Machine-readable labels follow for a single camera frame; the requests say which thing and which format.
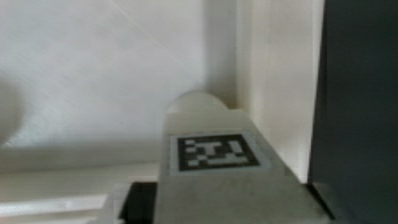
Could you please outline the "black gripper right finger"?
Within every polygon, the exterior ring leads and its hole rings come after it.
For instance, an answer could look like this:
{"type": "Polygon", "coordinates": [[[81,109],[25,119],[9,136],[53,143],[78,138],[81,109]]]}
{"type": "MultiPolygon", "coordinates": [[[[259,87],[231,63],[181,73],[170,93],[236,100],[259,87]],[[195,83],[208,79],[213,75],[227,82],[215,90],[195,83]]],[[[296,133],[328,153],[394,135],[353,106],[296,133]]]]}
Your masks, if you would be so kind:
{"type": "Polygon", "coordinates": [[[330,224],[337,224],[341,215],[337,208],[336,196],[332,193],[332,188],[325,183],[311,182],[305,184],[311,196],[316,200],[316,203],[321,207],[323,212],[327,213],[330,224]]]}

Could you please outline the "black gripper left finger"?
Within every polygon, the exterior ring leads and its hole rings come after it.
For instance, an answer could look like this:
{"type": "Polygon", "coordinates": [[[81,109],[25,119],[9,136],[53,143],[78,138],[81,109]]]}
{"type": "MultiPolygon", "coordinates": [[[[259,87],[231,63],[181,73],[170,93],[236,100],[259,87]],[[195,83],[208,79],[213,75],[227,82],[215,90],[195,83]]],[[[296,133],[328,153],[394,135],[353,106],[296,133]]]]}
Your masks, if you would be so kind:
{"type": "Polygon", "coordinates": [[[115,185],[106,195],[94,224],[153,224],[158,183],[138,181],[115,185]]]}

